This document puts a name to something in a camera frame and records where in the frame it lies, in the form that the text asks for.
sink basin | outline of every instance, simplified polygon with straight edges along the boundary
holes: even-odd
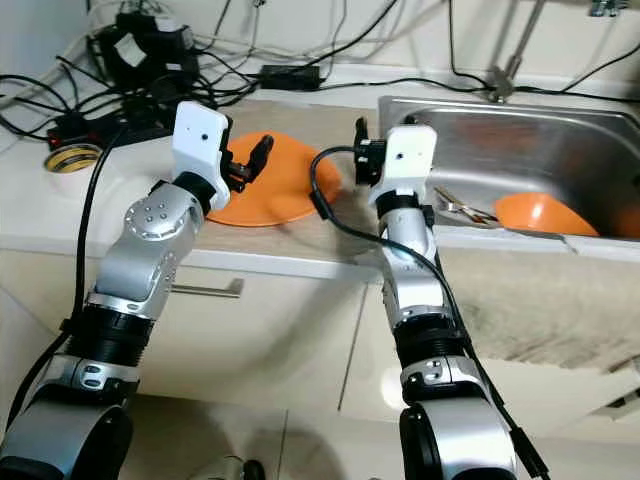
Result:
[[[438,133],[428,180],[465,204],[495,213],[496,200],[544,192],[605,237],[640,238],[640,124],[618,112],[380,99],[380,131],[424,123]],[[440,224],[473,224],[440,211]]]

cabinet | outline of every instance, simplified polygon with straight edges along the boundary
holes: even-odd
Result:
[[[632,367],[615,373],[565,369],[506,360],[484,360],[513,417],[536,436],[565,425],[640,386]],[[343,415],[397,421],[404,408],[400,364],[389,330],[380,286],[367,289],[340,411]]]
[[[69,314],[74,259],[3,252],[0,284],[51,330]],[[87,278],[96,273],[89,261]],[[146,394],[335,410],[364,285],[181,267],[176,283],[239,298],[172,293],[141,363]]]

